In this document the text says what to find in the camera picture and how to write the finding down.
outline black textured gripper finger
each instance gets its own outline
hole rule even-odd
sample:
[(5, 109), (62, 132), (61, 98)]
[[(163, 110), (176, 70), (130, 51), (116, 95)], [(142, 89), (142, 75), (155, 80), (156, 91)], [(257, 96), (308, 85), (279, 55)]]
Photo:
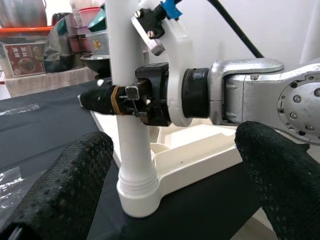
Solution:
[(320, 239), (320, 165), (272, 128), (245, 122), (236, 146), (260, 204), (280, 240)]
[(102, 132), (70, 145), (32, 186), (0, 238), (23, 228), (22, 239), (85, 240), (113, 159), (113, 142)]
[(80, 95), (81, 104), (88, 110), (106, 115), (115, 115), (111, 102), (111, 95), (114, 89), (115, 86), (102, 85), (86, 91)]

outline white tray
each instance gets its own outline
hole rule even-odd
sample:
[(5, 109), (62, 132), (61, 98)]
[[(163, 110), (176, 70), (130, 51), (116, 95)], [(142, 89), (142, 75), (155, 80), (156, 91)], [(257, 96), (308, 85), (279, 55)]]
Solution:
[[(114, 160), (120, 167), (117, 118), (96, 112), (91, 114), (99, 130), (112, 138)], [(189, 127), (151, 127), (151, 161), (161, 182), (161, 195), (240, 163), (242, 159), (234, 142), (235, 131), (235, 127), (213, 126), (207, 119), (194, 119)]]

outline blue clip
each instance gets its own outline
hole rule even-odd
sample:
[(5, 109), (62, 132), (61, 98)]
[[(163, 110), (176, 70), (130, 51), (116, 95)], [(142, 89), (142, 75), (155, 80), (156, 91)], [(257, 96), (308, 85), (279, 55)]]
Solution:
[(170, 19), (177, 19), (182, 15), (182, 12), (176, 8), (175, 0), (166, 0), (165, 3), (161, 1), (161, 6)]

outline white vertical pole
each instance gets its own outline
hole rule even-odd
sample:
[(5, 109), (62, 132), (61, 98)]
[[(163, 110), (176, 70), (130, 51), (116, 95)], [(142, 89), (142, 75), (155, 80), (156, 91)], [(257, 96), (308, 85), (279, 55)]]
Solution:
[[(106, 15), (114, 85), (136, 82), (135, 70), (144, 65), (140, 37), (131, 23), (139, 0), (106, 0)], [(148, 127), (137, 117), (117, 117), (121, 167), (117, 191), (123, 210), (145, 217), (159, 206), (158, 176), (151, 161)]]

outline table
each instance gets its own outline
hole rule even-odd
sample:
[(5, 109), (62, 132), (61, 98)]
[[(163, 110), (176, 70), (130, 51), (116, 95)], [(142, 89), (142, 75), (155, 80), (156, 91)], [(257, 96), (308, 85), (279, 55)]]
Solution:
[[(82, 135), (97, 131), (77, 95), (95, 82), (0, 101), (0, 173), (20, 167), (23, 178), (47, 169)], [(113, 162), (88, 240), (229, 240), (260, 207), (242, 163), (165, 196), (151, 216), (136, 219), (121, 208)]]

